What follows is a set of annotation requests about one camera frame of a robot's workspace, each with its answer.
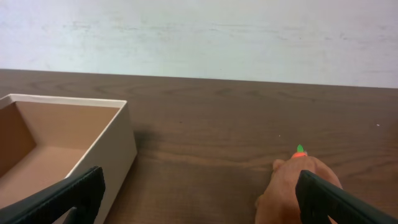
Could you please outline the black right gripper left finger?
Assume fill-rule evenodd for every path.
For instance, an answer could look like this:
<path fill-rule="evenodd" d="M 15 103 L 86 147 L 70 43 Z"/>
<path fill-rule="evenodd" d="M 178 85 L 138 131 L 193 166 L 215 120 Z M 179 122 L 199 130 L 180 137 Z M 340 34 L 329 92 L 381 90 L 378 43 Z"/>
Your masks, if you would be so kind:
<path fill-rule="evenodd" d="M 106 189 L 103 170 L 94 166 L 1 209 L 1 224 L 49 224 L 67 213 L 64 223 L 95 222 Z"/>

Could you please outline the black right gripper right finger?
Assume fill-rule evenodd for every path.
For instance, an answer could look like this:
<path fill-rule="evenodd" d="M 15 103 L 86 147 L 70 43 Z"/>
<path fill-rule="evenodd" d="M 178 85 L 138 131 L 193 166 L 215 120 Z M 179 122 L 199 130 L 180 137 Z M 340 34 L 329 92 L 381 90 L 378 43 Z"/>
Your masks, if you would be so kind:
<path fill-rule="evenodd" d="M 375 209 L 309 170 L 300 172 L 295 194 L 303 224 L 397 224 Z"/>

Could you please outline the brown plush bear toy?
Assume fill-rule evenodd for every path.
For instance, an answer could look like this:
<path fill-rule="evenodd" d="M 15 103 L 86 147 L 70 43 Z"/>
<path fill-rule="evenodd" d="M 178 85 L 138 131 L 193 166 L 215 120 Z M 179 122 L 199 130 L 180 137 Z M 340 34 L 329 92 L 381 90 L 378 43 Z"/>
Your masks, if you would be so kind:
<path fill-rule="evenodd" d="M 269 185 L 256 201 L 255 224 L 300 224 L 300 208 L 295 194 L 300 172 L 309 170 L 329 183 L 342 188 L 336 174 L 321 160 L 309 156 L 302 145 L 288 160 L 272 164 Z"/>

